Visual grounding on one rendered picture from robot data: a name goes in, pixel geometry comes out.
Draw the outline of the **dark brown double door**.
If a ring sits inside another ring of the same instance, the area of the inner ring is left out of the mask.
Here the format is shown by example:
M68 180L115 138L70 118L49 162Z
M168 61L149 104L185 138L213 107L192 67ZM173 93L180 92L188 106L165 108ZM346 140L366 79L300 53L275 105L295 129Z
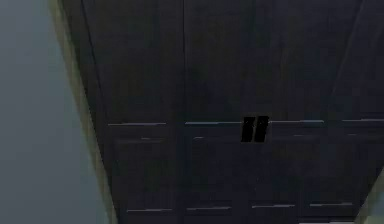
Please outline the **dark brown double door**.
M366 224L376 213L384 0L59 3L113 224Z

